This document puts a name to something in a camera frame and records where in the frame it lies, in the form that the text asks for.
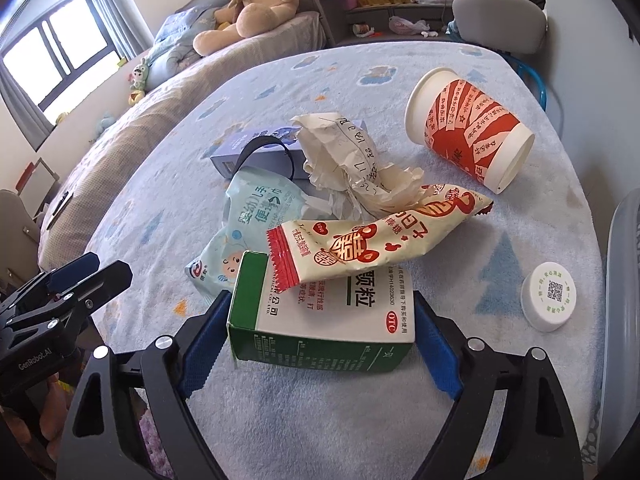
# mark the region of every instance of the black strap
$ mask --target black strap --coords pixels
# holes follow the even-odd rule
[[[251,155],[256,150],[259,150],[260,148],[263,148],[265,146],[272,146],[273,144],[279,144],[284,148],[284,151],[287,153],[287,156],[291,161],[291,176],[289,177],[289,180],[293,180],[293,175],[296,173],[296,165],[293,162],[293,155],[291,155],[291,152],[289,151],[289,149],[284,145],[284,142],[282,142],[278,137],[273,137],[270,135],[255,137],[255,139],[251,139],[246,144],[246,146],[242,149],[240,156],[238,157],[238,161],[236,162],[236,167],[234,168],[234,172],[231,175],[231,178],[236,176],[236,173],[238,172],[238,170],[240,170],[240,168],[242,168],[242,165],[247,160],[249,155]]]
[[[68,192],[68,191],[65,191],[65,192],[62,194],[62,197],[60,197],[60,202],[58,202],[58,205],[56,206],[56,209],[53,211],[53,215],[52,215],[52,216],[55,216],[55,215],[57,215],[57,214],[58,214],[58,211],[59,211],[59,210],[60,210],[60,208],[62,207],[62,204],[64,203],[65,198],[66,198],[68,195],[69,195],[69,192]]]

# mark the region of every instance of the crumpled paper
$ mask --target crumpled paper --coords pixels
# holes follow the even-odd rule
[[[422,187],[424,171],[384,164],[373,140],[338,112],[292,119],[309,181],[329,193],[336,218],[371,222],[419,206],[433,191]]]

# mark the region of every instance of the medicine box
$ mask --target medicine box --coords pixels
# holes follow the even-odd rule
[[[227,328],[240,360],[387,372],[415,341],[411,275],[402,267],[379,267],[277,294],[268,255],[247,251]]]

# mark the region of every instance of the blue box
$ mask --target blue box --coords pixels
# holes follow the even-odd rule
[[[353,121],[361,130],[367,131],[364,121]],[[293,157],[295,171],[293,178],[309,178],[309,174],[303,169],[306,156],[302,151],[300,143],[296,139],[296,134],[301,126],[274,126],[262,130],[247,130],[229,135],[220,144],[216,153],[211,157],[213,165],[223,178],[231,178],[236,168],[236,162],[242,149],[247,143],[258,136],[273,136],[280,139],[287,147]],[[282,146],[274,144],[265,146],[252,153],[243,166],[253,166],[263,170],[273,171],[289,178],[291,176],[291,162]]]

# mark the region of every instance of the shelf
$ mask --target shelf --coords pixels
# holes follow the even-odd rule
[[[451,2],[446,4],[388,4],[388,5],[372,5],[368,7],[356,7],[355,9],[347,10],[347,14],[357,14],[359,12],[367,12],[370,10],[388,10],[388,9],[441,9],[443,7],[450,7]]]
[[[392,32],[383,32],[382,36],[369,36],[368,38],[357,38],[356,36],[352,36],[350,38],[345,38],[342,41],[339,41],[336,46],[349,46],[349,45],[358,45],[365,43],[379,43],[382,41],[453,41],[448,34],[444,32],[440,32],[437,36],[433,38],[425,38],[421,34],[417,34],[415,36],[400,36],[399,34],[394,34]]]

